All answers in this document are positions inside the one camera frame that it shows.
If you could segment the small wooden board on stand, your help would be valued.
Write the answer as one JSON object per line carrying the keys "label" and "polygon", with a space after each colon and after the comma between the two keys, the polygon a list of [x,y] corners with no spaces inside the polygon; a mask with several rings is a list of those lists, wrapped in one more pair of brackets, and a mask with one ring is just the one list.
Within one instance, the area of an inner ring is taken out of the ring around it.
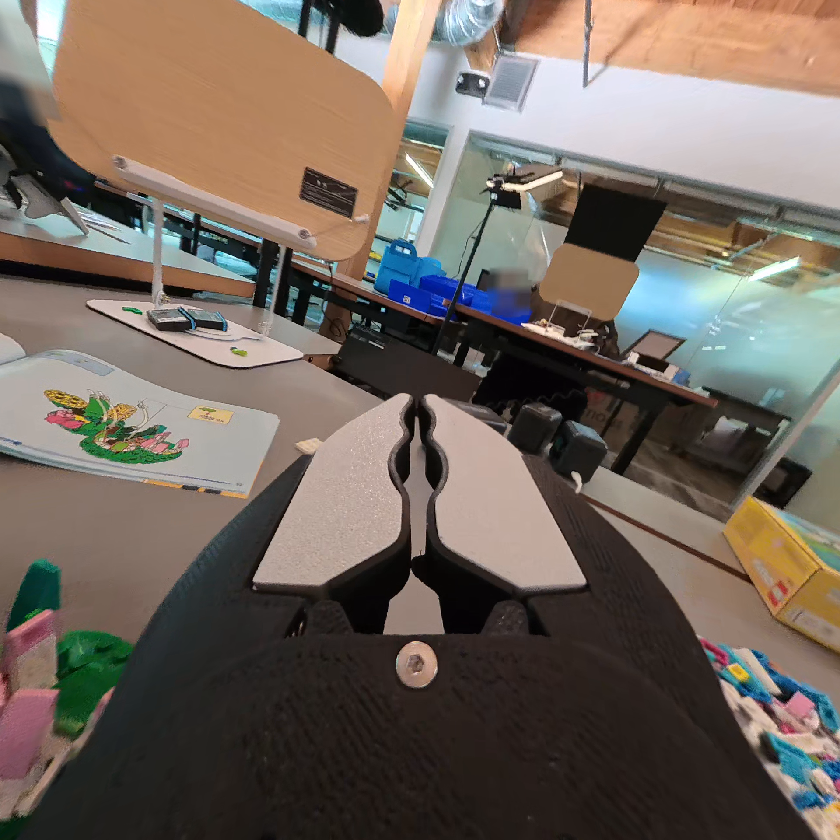
{"label": "small wooden board on stand", "polygon": [[623,308],[638,276],[633,261],[564,243],[553,253],[539,295],[553,306],[577,308],[608,322]]}

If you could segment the small dark side table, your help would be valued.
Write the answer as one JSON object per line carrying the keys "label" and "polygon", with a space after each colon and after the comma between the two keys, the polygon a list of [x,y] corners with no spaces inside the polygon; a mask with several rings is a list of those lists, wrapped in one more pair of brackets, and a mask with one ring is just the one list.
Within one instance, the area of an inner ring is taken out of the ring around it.
{"label": "small dark side table", "polygon": [[720,465],[746,474],[758,464],[791,418],[716,388],[706,390],[717,404],[705,422],[700,437],[701,451],[704,455],[714,455]]}

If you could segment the wooden board on white stand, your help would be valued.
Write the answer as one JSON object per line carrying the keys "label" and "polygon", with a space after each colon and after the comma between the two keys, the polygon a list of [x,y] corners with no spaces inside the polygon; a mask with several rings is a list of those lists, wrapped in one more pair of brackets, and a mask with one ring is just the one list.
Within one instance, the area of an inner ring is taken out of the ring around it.
{"label": "wooden board on white stand", "polygon": [[49,131],[89,173],[329,263],[401,132],[371,78],[240,2],[67,2]]}

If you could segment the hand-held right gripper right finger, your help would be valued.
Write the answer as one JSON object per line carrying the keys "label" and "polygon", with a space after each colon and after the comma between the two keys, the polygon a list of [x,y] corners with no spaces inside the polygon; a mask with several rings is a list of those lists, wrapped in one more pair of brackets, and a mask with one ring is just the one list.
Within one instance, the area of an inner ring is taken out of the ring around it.
{"label": "hand-held right gripper right finger", "polygon": [[447,634],[478,634],[498,603],[578,594],[585,574],[526,461],[492,426],[437,395],[417,421],[432,488],[417,577]]}

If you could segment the black box device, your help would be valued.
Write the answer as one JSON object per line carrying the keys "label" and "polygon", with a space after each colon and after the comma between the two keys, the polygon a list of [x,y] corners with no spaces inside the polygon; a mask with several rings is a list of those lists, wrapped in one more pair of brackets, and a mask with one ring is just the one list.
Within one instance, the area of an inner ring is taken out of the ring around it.
{"label": "black box device", "polygon": [[564,421],[562,412],[541,402],[519,409],[508,431],[507,440],[526,455],[539,455],[554,440]]}
{"label": "black box device", "polygon": [[573,480],[578,476],[580,483],[585,485],[602,465],[607,453],[605,441],[594,429],[565,421],[549,449],[549,462],[556,474]]}

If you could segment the yellow lego box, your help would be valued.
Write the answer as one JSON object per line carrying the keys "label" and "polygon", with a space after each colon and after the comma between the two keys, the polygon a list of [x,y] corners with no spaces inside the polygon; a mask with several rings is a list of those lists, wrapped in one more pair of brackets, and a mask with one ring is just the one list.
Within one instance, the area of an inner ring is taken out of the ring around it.
{"label": "yellow lego box", "polygon": [[751,497],[723,536],[773,618],[838,654],[838,533]]}

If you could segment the black tripod with lamp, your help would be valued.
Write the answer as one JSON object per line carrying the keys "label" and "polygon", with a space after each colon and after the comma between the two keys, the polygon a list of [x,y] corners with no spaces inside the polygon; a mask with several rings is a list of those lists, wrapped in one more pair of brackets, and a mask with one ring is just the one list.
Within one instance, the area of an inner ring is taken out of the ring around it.
{"label": "black tripod with lamp", "polygon": [[504,172],[494,173],[487,178],[486,187],[483,193],[489,197],[486,212],[481,219],[476,235],[473,237],[471,250],[466,263],[458,276],[458,283],[455,290],[445,300],[448,306],[441,322],[434,342],[429,348],[430,354],[437,356],[444,341],[448,325],[455,316],[455,310],[462,296],[469,270],[476,257],[476,252],[485,234],[490,216],[494,209],[501,207],[512,210],[522,209],[522,196],[537,193],[537,200],[542,201],[546,197],[557,192],[557,184],[563,178],[563,167],[561,157],[556,155],[551,163],[528,164],[517,167],[511,163]]}

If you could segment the group of blue storage bins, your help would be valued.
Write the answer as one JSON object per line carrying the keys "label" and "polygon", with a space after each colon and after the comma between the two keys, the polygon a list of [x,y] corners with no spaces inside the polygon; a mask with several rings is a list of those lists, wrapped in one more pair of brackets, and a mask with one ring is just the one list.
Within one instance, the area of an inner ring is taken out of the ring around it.
{"label": "group of blue storage bins", "polygon": [[[504,287],[502,276],[481,269],[478,280],[466,280],[458,304],[507,322],[530,320],[530,288]],[[410,309],[443,318],[459,279],[443,272],[438,260],[420,257],[413,243],[392,240],[381,256],[374,291]]]}

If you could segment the lego instruction booklet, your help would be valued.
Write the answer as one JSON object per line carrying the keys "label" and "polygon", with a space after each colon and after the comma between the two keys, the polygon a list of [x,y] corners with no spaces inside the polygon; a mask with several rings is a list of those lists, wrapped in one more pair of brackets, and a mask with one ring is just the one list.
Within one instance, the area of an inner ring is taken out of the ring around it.
{"label": "lego instruction booklet", "polygon": [[42,466],[247,498],[280,424],[75,350],[1,338],[2,454]]}

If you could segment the white air vent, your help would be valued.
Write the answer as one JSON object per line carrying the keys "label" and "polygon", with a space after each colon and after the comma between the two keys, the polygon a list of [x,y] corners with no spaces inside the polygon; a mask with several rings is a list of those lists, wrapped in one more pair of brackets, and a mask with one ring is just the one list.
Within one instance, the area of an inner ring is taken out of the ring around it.
{"label": "white air vent", "polygon": [[539,68],[530,56],[503,53],[496,59],[483,105],[510,112],[521,112]]}

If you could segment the pile of mixed lego pieces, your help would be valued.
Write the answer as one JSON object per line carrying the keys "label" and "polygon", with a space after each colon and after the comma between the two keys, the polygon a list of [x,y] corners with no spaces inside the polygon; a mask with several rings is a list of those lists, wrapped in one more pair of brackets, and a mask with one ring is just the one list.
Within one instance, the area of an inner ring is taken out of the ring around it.
{"label": "pile of mixed lego pieces", "polygon": [[749,647],[698,642],[743,737],[814,838],[839,838],[839,718],[829,696]]}

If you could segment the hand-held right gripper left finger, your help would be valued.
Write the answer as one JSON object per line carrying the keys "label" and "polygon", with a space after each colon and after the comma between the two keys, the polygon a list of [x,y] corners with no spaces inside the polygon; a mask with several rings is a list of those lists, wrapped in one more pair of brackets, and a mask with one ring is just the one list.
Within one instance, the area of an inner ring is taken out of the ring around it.
{"label": "hand-held right gripper left finger", "polygon": [[384,631],[411,572],[414,424],[415,400],[403,393],[320,445],[256,567],[256,592],[336,602],[356,633]]}

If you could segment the wooden post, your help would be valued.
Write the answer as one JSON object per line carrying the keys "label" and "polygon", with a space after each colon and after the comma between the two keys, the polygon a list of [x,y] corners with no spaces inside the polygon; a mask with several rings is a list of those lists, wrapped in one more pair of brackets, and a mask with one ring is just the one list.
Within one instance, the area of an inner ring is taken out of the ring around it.
{"label": "wooden post", "polygon": [[395,114],[395,126],[380,131],[387,155],[379,171],[378,190],[369,214],[370,223],[363,246],[351,259],[339,262],[337,275],[354,280],[361,280],[364,276],[382,215],[387,188],[391,182],[393,165],[400,150],[406,119],[440,5],[439,1],[402,1],[398,5],[395,29],[381,83],[381,88]]}

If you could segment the grey table with wooden edge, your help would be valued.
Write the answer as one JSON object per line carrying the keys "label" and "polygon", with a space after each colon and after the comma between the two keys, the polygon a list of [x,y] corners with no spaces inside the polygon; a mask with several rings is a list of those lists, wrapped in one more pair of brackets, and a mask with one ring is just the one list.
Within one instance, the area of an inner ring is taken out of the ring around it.
{"label": "grey table with wooden edge", "polygon": [[[4,277],[50,280],[126,291],[151,290],[152,238],[129,227],[89,227],[87,235],[62,216],[29,219],[15,212],[1,220]],[[163,245],[164,288],[189,295],[211,292],[251,300],[255,283]]]}

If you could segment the long brown table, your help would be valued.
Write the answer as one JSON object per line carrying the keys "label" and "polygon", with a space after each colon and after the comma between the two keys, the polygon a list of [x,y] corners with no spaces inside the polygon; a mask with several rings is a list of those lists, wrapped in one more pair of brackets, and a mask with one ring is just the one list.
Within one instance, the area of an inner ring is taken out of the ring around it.
{"label": "long brown table", "polygon": [[[370,283],[340,273],[330,274],[323,266],[312,262],[293,259],[290,262],[288,285],[298,290],[293,314],[293,321],[298,324],[303,324],[310,298],[319,298],[381,326],[392,320],[396,313],[432,328],[441,329],[444,325],[442,318],[393,301],[374,291]],[[699,394],[682,385],[660,381],[628,364],[578,350],[567,343],[487,313],[462,305],[456,307],[456,313],[457,326],[465,331],[463,346],[459,347],[455,358],[457,366],[463,365],[469,349],[485,346],[564,375],[577,384],[608,394],[620,402],[635,405],[639,411],[637,424],[611,467],[612,472],[620,476],[625,475],[667,407],[718,407],[718,401],[713,397]]]}

